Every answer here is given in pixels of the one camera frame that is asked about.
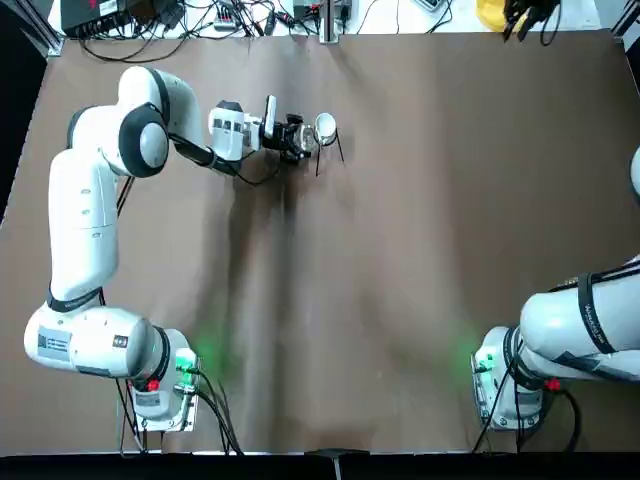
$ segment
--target label sticker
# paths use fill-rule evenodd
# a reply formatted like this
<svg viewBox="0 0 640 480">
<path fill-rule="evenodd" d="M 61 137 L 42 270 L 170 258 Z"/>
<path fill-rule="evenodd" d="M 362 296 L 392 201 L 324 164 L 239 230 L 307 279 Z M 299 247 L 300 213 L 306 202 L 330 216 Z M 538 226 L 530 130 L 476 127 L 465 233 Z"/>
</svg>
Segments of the label sticker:
<svg viewBox="0 0 640 480">
<path fill-rule="evenodd" d="M 38 355 L 53 360 L 69 362 L 71 333 L 50 328 L 38 329 Z"/>
<path fill-rule="evenodd" d="M 139 407 L 159 407 L 159 393 L 136 393 L 136 405 Z"/>
<path fill-rule="evenodd" d="M 110 13 L 115 12 L 118 9 L 117 0 L 109 0 L 108 2 L 104 2 L 100 4 L 100 16 L 104 17 L 105 15 L 109 15 Z"/>
</svg>

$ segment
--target electronic device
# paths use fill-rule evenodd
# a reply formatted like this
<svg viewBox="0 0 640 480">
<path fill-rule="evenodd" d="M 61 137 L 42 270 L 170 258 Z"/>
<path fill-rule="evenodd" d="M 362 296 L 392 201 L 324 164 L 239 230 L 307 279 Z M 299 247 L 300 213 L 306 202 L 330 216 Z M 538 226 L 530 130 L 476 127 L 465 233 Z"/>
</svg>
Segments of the electronic device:
<svg viewBox="0 0 640 480">
<path fill-rule="evenodd" d="M 60 0 L 60 26 L 71 38 L 88 38 L 130 22 L 127 0 Z"/>
<path fill-rule="evenodd" d="M 236 17 L 232 14 L 231 8 L 220 5 L 216 18 L 213 20 L 213 28 L 223 31 L 234 31 L 239 27 Z"/>
<path fill-rule="evenodd" d="M 136 20 L 154 20 L 174 28 L 184 16 L 178 0 L 60 0 L 62 31 L 71 38 L 89 38 Z"/>
<path fill-rule="evenodd" d="M 444 3 L 444 0 L 413 0 L 414 3 L 426 8 L 430 12 L 440 8 L 440 5 Z"/>
<path fill-rule="evenodd" d="M 350 19 L 352 3 L 352 0 L 335 0 L 336 18 Z M 309 13 L 312 7 L 320 6 L 321 4 L 322 2 L 318 0 L 293 0 L 293 18 L 301 20 Z"/>
</svg>

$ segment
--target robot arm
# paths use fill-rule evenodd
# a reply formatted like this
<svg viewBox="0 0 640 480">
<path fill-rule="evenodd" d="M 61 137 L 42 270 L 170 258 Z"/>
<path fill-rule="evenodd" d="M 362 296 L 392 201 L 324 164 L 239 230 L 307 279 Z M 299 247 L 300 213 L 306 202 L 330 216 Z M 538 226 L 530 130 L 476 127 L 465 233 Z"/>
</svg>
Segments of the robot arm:
<svg viewBox="0 0 640 480">
<path fill-rule="evenodd" d="M 530 428 L 547 379 L 639 381 L 639 291 L 640 256 L 529 298 L 520 326 L 491 329 L 472 356 L 480 416 L 496 429 L 517 429 L 518 418 Z"/>
<path fill-rule="evenodd" d="M 177 330 L 104 305 L 102 288 L 118 266 L 118 177 L 158 174 L 169 140 L 182 156 L 223 172 L 230 162 L 239 170 L 246 152 L 263 146 L 296 160 L 309 156 L 311 145 L 302 150 L 299 140 L 302 132 L 309 136 L 310 127 L 275 122 L 275 107 L 269 97 L 264 116 L 257 118 L 237 103 L 221 102 L 209 115 L 213 148 L 208 148 L 189 85 L 135 66 L 123 73 L 115 105 L 85 108 L 73 116 L 67 150 L 51 163 L 51 282 L 47 300 L 25 330 L 31 359 L 51 368 L 127 379 L 146 428 L 184 427 L 197 401 L 189 400 L 197 358 L 187 340 Z"/>
</svg>

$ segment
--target green led light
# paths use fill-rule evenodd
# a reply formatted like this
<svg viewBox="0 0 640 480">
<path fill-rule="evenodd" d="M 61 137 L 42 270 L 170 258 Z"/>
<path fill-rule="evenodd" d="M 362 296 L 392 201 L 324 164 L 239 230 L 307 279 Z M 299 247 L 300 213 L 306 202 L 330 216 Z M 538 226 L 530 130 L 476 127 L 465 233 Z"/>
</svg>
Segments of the green led light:
<svg viewBox="0 0 640 480">
<path fill-rule="evenodd" d="M 176 371 L 178 372 L 176 384 L 181 390 L 193 390 L 195 388 L 195 374 L 198 369 L 198 357 L 188 348 L 176 350 Z"/>
</svg>

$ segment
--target small white object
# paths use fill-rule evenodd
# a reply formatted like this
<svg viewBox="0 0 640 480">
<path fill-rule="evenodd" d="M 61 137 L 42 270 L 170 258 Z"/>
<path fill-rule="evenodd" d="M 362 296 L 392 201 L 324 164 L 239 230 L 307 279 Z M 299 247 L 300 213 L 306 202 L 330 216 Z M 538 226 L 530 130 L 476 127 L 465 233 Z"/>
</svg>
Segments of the small white object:
<svg viewBox="0 0 640 480">
<path fill-rule="evenodd" d="M 633 154 L 631 160 L 631 184 L 636 191 L 636 195 L 640 196 L 640 147 Z"/>
<path fill-rule="evenodd" d="M 118 2 L 117 0 L 109 0 L 108 2 L 104 2 L 100 4 L 100 16 L 104 17 L 109 15 L 110 13 L 118 10 Z"/>
<path fill-rule="evenodd" d="M 264 136 L 273 138 L 273 127 L 276 124 L 276 97 L 267 97 L 267 108 L 264 113 Z"/>
<path fill-rule="evenodd" d="M 337 130 L 336 119 L 330 113 L 321 113 L 316 117 L 316 138 L 320 145 L 333 143 Z"/>
</svg>

